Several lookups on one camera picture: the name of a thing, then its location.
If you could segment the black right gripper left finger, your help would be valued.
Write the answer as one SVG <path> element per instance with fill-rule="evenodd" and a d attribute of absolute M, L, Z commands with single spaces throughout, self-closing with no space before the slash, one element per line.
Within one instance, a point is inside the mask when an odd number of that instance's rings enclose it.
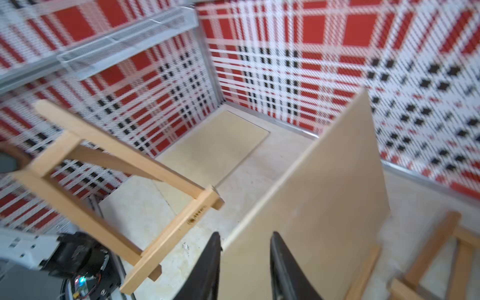
<path fill-rule="evenodd" d="M 174 300 L 218 299 L 221 251 L 220 234 L 214 232 Z"/>

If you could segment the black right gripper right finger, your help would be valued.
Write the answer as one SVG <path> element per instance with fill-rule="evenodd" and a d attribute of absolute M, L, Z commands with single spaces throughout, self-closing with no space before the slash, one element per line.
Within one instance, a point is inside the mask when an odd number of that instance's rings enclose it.
<path fill-rule="evenodd" d="M 274 300 L 322 300 L 276 231 L 270 240 L 270 273 Z"/>

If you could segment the wooden easel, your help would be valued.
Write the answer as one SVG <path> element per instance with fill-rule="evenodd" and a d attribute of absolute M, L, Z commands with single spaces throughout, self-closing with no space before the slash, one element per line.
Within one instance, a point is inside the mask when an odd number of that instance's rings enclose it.
<path fill-rule="evenodd" d="M 214 187 L 200 186 L 77 114 L 45 99 L 33 106 L 50 135 L 38 138 L 31 128 L 18 129 L 10 115 L 1 115 L 1 171 L 6 175 L 1 196 L 62 215 L 127 261 L 132 270 L 120 288 L 123 294 L 133 294 L 146 279 L 158 280 L 166 255 L 208 210 L 224 205 Z M 162 181 L 192 199 L 147 249 L 84 202 L 87 196 L 110 194 L 118 173 Z"/>
<path fill-rule="evenodd" d="M 448 269 L 449 278 L 445 298 L 465 300 L 474 268 L 475 255 L 480 252 L 480 235 L 460 225 L 462 214 L 450 211 L 436 226 L 426 240 L 409 269 L 389 285 L 390 300 L 426 300 L 428 291 L 421 287 L 421 281 L 438 262 L 438 256 L 445 246 L 454 241 L 455 249 Z"/>
<path fill-rule="evenodd" d="M 366 290 L 366 286 L 375 269 L 376 263 L 380 257 L 382 246 L 375 244 L 369 256 L 361 265 L 360 271 L 351 283 L 351 286 L 344 298 L 344 300 L 361 300 Z"/>

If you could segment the plywood board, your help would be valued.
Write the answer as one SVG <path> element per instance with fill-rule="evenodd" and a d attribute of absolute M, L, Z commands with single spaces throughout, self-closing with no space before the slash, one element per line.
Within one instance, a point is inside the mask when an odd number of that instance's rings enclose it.
<path fill-rule="evenodd" d="M 342 300 L 390 214 L 370 98 L 360 91 L 226 240 L 219 298 L 270 300 L 278 232 L 313 288 Z"/>
<path fill-rule="evenodd" d="M 203 188 L 216 188 L 268 135 L 262 127 L 223 111 L 156 160 Z"/>

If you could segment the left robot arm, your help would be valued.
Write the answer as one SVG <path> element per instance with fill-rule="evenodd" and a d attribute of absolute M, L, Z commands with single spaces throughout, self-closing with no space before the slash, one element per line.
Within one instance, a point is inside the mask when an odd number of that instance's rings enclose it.
<path fill-rule="evenodd" d="M 85 232 L 35 234 L 2 227 L 1 259 L 62 279 L 61 300 L 110 300 L 121 283 L 112 252 Z"/>

